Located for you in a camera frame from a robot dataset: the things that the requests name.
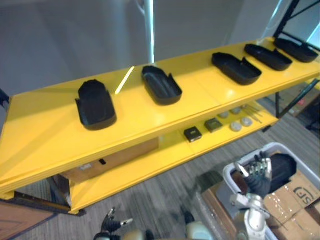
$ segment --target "shelf top surface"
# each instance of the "shelf top surface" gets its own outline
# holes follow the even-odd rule
[[[272,38],[255,43],[273,50]],[[11,98],[0,138],[0,193],[78,167],[148,139],[184,128],[205,114],[218,114],[237,103],[264,97],[277,90],[317,77],[320,64],[292,57],[285,71],[275,71],[247,55],[238,43],[179,56],[156,63],[172,73],[183,91],[175,104],[157,105],[136,66],[122,90],[115,94],[129,68],[85,77]],[[238,85],[212,65],[213,53],[230,53],[262,70],[253,84]],[[81,124],[75,99],[78,89],[97,79],[109,90],[117,115],[112,126],[90,131]]]

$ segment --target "sf logo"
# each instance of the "sf logo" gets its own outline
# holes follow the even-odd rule
[[[293,190],[293,192],[303,201],[304,204],[310,204],[315,198],[305,188],[299,186]]]

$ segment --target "gray carpet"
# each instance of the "gray carpet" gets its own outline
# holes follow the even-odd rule
[[[265,100],[260,103],[270,108]],[[152,230],[156,238],[183,238],[181,205],[189,208],[196,220],[208,225],[216,239],[226,239],[219,220],[208,212],[199,193],[220,180],[216,172],[222,174],[227,164],[271,142],[286,145],[320,175],[319,139],[296,118],[286,115],[266,133],[253,133],[109,197],[86,208],[87,214],[82,217],[60,214],[16,239],[91,240],[112,207],[117,208],[116,219],[134,219],[131,225],[118,231],[120,235],[138,228]]]

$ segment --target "lower shelf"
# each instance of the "lower shelf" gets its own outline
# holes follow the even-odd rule
[[[82,183],[71,182],[70,214],[77,214],[79,210],[89,205],[277,122],[277,119],[258,103],[252,102],[250,105],[259,110],[259,115],[255,114],[255,116],[262,123],[253,120],[250,127],[242,127],[241,131],[233,132],[230,129],[230,123],[239,122],[243,117],[250,117],[243,111],[238,115],[229,113],[226,119],[218,118],[223,127],[214,133],[210,133],[205,128],[204,122],[199,122],[195,126],[202,133],[202,138],[195,142],[188,142],[183,134],[184,129],[174,131],[160,137],[159,148],[149,154]]]

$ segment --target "black container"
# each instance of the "black container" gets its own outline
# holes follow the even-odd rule
[[[318,54],[312,51],[306,44],[298,45],[293,41],[282,38],[277,38],[273,44],[303,63],[311,63],[318,57]]]
[[[278,52],[277,49],[270,51],[262,46],[247,44],[244,50],[260,62],[277,71],[286,70],[292,64],[291,59]]]
[[[269,193],[273,193],[290,182],[291,176],[297,172],[297,162],[288,154],[277,153],[270,157],[272,165],[272,181]]]
[[[217,66],[225,75],[240,85],[250,85],[258,80],[262,72],[246,60],[242,61],[231,54],[214,53],[212,63]]]
[[[157,104],[170,105],[180,100],[182,90],[171,73],[167,76],[160,68],[145,66],[142,77],[147,91]]]
[[[81,123],[88,130],[100,130],[117,120],[111,96],[102,82],[89,80],[79,88],[76,105]]]

